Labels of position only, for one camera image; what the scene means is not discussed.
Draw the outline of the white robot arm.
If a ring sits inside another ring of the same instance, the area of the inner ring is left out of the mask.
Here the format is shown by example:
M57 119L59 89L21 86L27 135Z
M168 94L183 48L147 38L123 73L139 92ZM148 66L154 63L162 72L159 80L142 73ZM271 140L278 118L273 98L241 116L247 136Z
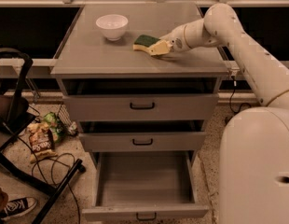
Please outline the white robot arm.
M224 129L219 224L289 224L289 69L242 28L222 3L163 35L176 52L225 46L259 103Z

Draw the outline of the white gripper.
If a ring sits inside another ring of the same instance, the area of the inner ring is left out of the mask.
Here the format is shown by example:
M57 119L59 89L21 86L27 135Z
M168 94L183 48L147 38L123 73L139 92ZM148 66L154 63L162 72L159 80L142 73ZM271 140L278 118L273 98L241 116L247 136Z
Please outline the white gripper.
M148 48L151 56L168 54L171 50L176 52L183 52L190 50L185 39L186 25L180 25L174 28L171 32L160 37L157 43Z

